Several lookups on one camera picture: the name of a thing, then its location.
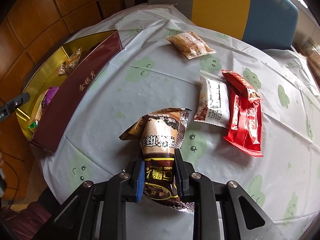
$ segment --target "cartoon eye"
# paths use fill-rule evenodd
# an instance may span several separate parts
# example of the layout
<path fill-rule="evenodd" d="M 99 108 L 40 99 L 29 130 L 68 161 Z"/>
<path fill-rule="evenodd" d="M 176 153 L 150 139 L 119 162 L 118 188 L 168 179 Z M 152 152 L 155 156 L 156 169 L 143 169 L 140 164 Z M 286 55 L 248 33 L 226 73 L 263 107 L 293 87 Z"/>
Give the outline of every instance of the cartoon eye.
<path fill-rule="evenodd" d="M 193 139 L 196 138 L 196 135 L 192 133 L 192 134 L 189 136 L 189 138 L 190 138 L 190 140 L 193 140 Z"/>
<path fill-rule="evenodd" d="M 190 151 L 193 151 L 194 153 L 196 153 L 197 147 L 196 146 L 191 146 Z"/>

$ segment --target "blue gripper pad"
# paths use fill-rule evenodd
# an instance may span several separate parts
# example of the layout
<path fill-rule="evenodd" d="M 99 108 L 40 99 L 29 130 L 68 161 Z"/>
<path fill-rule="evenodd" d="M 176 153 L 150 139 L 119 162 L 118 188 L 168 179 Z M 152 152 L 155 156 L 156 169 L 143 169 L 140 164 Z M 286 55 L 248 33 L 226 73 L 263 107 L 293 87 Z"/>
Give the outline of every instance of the blue gripper pad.
<path fill-rule="evenodd" d="M 136 192 L 137 202 L 139 202 L 142 198 L 144 179 L 145 179 L 145 172 L 144 172 L 144 161 L 143 161 L 141 162 L 139 177 L 137 181 L 137 192 Z"/>

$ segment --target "black cable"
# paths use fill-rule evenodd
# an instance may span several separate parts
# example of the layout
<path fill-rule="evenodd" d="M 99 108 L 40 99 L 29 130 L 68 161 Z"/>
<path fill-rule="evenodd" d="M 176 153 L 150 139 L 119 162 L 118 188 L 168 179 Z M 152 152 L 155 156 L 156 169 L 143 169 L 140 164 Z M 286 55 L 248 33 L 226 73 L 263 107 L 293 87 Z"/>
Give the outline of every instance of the black cable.
<path fill-rule="evenodd" d="M 11 200 L 11 203 L 10 203 L 10 205 L 9 205 L 9 208 L 11 208 L 11 206 L 12 206 L 12 204 L 13 204 L 13 202 L 14 202 L 14 199 L 15 199 L 16 196 L 17 196 L 18 188 L 19 188 L 19 185 L 20 185 L 20 180 L 19 180 L 19 176 L 18 176 L 18 174 L 16 173 L 15 169 L 14 169 L 9 163 L 7 163 L 6 161 L 4 161 L 4 163 L 6 163 L 6 164 L 13 170 L 13 172 L 14 172 L 14 174 L 16 174 L 17 180 L 18 180 L 16 192 L 14 193 L 13 198 L 12 198 L 12 200 Z"/>

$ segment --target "red snack package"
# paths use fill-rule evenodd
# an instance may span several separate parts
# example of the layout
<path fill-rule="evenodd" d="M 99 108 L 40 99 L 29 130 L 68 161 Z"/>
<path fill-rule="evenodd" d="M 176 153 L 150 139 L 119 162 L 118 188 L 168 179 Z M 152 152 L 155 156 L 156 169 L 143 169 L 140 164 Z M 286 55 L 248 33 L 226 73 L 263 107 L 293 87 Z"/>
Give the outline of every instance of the red snack package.
<path fill-rule="evenodd" d="M 249 101 L 247 96 L 239 96 L 229 87 L 230 128 L 224 138 L 235 147 L 253 157 L 263 157 L 261 153 L 262 118 L 260 100 Z"/>
<path fill-rule="evenodd" d="M 247 96 L 249 101 L 261 99 L 257 92 L 254 90 L 252 85 L 250 85 L 242 76 L 237 72 L 231 70 L 221 70 L 222 75 L 228 80 L 243 96 Z"/>

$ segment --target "maroon fabric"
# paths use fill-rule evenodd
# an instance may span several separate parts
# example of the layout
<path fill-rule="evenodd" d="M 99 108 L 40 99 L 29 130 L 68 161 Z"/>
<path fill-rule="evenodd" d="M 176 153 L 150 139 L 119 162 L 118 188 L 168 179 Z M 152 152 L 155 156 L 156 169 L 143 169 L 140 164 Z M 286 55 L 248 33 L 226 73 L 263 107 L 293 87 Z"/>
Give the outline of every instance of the maroon fabric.
<path fill-rule="evenodd" d="M 4 214 L 9 228 L 19 240 L 32 239 L 50 217 L 51 214 L 37 202 L 30 203 L 26 209 L 19 213 L 9 210 Z"/>

